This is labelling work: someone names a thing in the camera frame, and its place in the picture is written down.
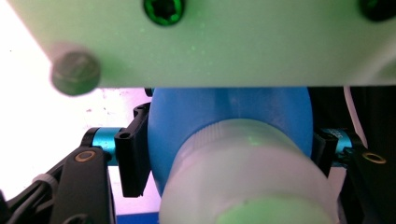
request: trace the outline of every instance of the white plastic cylinder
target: white plastic cylinder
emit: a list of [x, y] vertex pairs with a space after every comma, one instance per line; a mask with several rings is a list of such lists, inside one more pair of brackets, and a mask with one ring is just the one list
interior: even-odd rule
[[162, 224], [336, 220], [324, 174], [285, 134], [251, 119], [224, 120], [191, 136], [177, 153], [160, 209]]

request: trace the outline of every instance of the screw hole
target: screw hole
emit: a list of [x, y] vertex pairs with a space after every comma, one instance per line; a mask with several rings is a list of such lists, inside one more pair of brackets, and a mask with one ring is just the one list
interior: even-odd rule
[[129, 138], [131, 136], [130, 133], [122, 133], [120, 134], [120, 138]]
[[387, 160], [385, 160], [383, 157], [374, 154], [372, 152], [364, 152], [362, 154], [363, 158], [366, 159], [367, 161], [377, 163], [377, 164], [385, 164], [387, 163]]

